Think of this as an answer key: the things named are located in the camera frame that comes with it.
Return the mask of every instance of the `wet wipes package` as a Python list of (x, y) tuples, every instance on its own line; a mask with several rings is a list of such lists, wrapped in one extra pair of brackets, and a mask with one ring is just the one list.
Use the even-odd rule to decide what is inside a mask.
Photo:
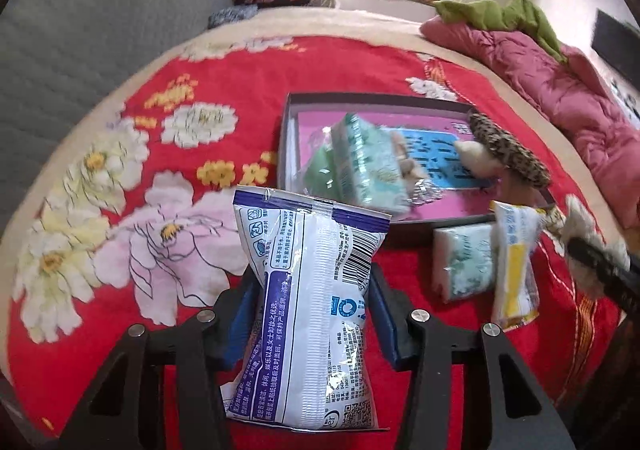
[(491, 321), (505, 331), (538, 317), (540, 295), (530, 255), (545, 224), (545, 212), (491, 202), (498, 233), (498, 261)]
[(234, 197), (242, 247), (264, 289), (227, 415), (302, 430), (371, 429), (364, 296), (390, 216), (258, 187)]

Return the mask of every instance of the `blue card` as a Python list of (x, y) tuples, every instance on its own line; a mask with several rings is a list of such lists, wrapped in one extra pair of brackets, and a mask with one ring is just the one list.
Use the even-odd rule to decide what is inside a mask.
[(409, 156), (415, 159), (442, 189), (465, 190), (488, 188), (487, 179), (476, 179), (460, 162), (453, 141), (458, 137), (448, 132), (394, 128), (406, 140)]

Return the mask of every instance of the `floral bedspread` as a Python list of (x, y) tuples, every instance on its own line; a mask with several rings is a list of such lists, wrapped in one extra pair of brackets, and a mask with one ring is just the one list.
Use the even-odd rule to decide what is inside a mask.
[[(193, 46), (126, 102), (55, 183), (20, 252), (9, 361), (18, 397), (43, 430), (59, 434), (125, 329), (175, 325), (214, 304), (247, 264), (232, 210), (234, 186), (273, 185), (290, 92), (380, 92), (471, 102), (548, 166), (552, 195), (580, 195), (544, 142), (480, 74), (428, 54), (333, 37)], [(565, 398), (593, 372), (617, 308), (575, 289), (542, 236), (532, 257), (540, 317), (509, 336), (548, 394)], [(431, 254), (381, 249), (391, 286), (453, 325), (477, 328), (490, 295), (444, 306), (430, 290)], [(305, 435), (232, 424), (242, 448), (391, 448), (408, 375), (394, 373), (367, 332), (367, 367), (385, 433)], [(169, 448), (177, 447), (175, 386), (166, 373)], [(454, 372), (450, 443), (460, 443), (461, 373)]]

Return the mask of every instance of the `gray sofa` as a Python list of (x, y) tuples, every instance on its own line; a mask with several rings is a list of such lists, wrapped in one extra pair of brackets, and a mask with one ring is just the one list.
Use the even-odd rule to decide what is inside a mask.
[(0, 14), (0, 232), (103, 97), (231, 0), (9, 0)]

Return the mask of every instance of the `pink flower print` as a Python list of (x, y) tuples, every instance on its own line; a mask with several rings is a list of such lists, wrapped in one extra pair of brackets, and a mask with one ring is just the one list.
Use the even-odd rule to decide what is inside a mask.
[(98, 279), (117, 288), (135, 284), (140, 314), (175, 325), (177, 302), (213, 305), (228, 289), (225, 271), (240, 275), (247, 259), (240, 245), (232, 189), (207, 192), (193, 204), (181, 173), (156, 174), (146, 206), (124, 218), (95, 254)]

